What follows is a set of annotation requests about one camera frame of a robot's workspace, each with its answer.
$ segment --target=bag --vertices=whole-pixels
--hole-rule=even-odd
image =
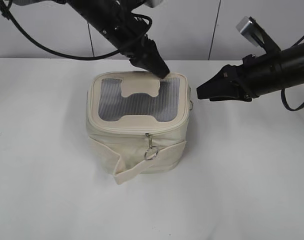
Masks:
[[[138,174],[175,168],[186,145],[191,89],[170,73],[111,72],[87,96],[86,129],[104,170],[122,184]]]

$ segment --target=zipper pull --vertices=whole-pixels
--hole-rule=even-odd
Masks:
[[[144,154],[146,161],[155,159],[159,154],[159,147],[153,146],[153,135],[146,133],[145,136],[148,138],[148,150]]]
[[[153,147],[153,143],[152,143],[152,137],[153,135],[150,133],[146,133],[145,136],[148,138],[148,147],[152,148]]]

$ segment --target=cable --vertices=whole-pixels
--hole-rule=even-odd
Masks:
[[[303,40],[304,40],[304,35],[292,47],[299,45]],[[295,108],[295,109],[293,109],[289,106],[285,89],[281,90],[281,100],[282,100],[284,107],[291,112],[297,112],[301,109],[304,109],[304,102],[298,108]]]
[[[8,0],[7,10],[10,10],[12,4],[13,4],[13,0]]]
[[[91,35],[90,23],[89,22],[87,22],[87,30],[88,30],[88,36],[90,37],[92,54],[93,54],[93,57],[95,57],[96,55],[94,54],[93,41],[92,41],[92,35]]]
[[[151,26],[152,26],[152,19],[148,16],[145,15],[141,15],[141,14],[135,14],[133,13],[133,15],[137,18],[141,18],[141,19],[145,19],[148,21],[148,25],[146,30],[141,33],[137,38],[135,38],[134,40],[129,41],[128,43],[126,43],[124,46],[120,47],[118,50],[115,50],[113,52],[110,52],[108,54],[105,55],[101,55],[101,56],[95,56],[95,57],[80,57],[80,56],[73,56],[73,55],[68,55],[68,54],[63,54],[57,51],[54,51],[52,49],[47,48],[46,46],[40,44],[39,42],[37,42],[36,40],[34,40],[22,27],[21,25],[17,22],[17,20],[14,18],[14,16],[11,14],[11,12],[8,10],[8,7],[6,6],[6,4],[4,3],[3,0],[0,0],[0,10],[2,12],[2,15],[11,20],[11,22],[15,25],[15,27],[34,45],[36,45],[38,48],[62,57],[62,58],[66,58],[66,59],[74,59],[74,60],[79,60],[79,61],[96,61],[96,60],[102,60],[102,59],[106,59],[109,57],[112,57],[116,54],[119,54],[121,52],[121,50],[128,48],[129,46],[133,45],[134,43],[136,43],[138,40],[140,40],[142,37],[144,37],[144,35],[150,30]]]
[[[210,46],[210,50],[208,52],[208,58],[207,58],[207,60],[210,60],[210,58],[211,58],[212,47],[213,47],[213,43],[214,43],[214,38],[216,36],[216,30],[217,30],[217,25],[218,25],[218,20],[219,20],[219,14],[220,14],[220,9],[221,9],[221,2],[222,2],[222,0],[220,0],[220,2],[218,3],[218,9],[217,9],[217,14],[216,14],[216,19],[215,19],[213,36],[212,36],[211,46]]]
[[[304,40],[304,35],[292,47],[299,45]]]

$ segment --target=white table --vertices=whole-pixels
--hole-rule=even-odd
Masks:
[[[128,61],[0,59],[0,240],[304,240],[304,110],[198,101],[228,63],[168,61],[193,92],[182,162],[118,186],[87,145],[86,93]]]

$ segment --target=white wall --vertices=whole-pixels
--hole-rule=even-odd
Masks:
[[[142,6],[135,12],[152,17],[153,26],[148,35],[156,40],[165,59],[202,60],[209,52],[217,9],[217,0],[166,0],[156,8]],[[47,47],[91,56],[87,23],[70,6],[46,1],[14,5],[12,13],[31,36]],[[93,28],[92,34],[97,55],[115,50]],[[1,14],[0,57],[55,58],[33,46]]]
[[[207,60],[220,0],[165,0],[157,8],[145,6],[135,12],[151,16],[149,37],[157,42],[166,60]],[[51,1],[12,7],[18,22],[35,39],[54,50],[91,56],[86,21],[68,5]],[[222,0],[212,60],[240,60],[248,54],[261,55],[235,26],[252,16],[282,47],[287,48],[304,34],[304,0]],[[91,28],[95,54],[114,50]],[[0,58],[55,58],[26,40],[0,14]],[[121,55],[113,58],[123,59]]]

